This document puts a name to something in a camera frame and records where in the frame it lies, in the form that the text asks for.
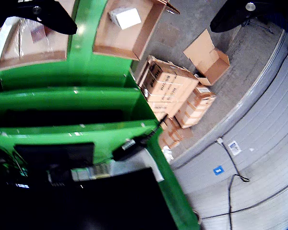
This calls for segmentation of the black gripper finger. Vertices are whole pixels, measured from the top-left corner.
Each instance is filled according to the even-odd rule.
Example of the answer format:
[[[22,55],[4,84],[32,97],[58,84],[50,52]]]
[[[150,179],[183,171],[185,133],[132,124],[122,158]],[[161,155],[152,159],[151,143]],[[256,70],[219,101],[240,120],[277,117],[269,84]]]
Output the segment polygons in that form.
[[[211,21],[210,29],[222,33],[260,17],[288,33],[288,0],[228,0]]]
[[[0,28],[7,18],[14,16],[39,22],[65,35],[73,35],[77,31],[74,20],[55,0],[0,0]]]

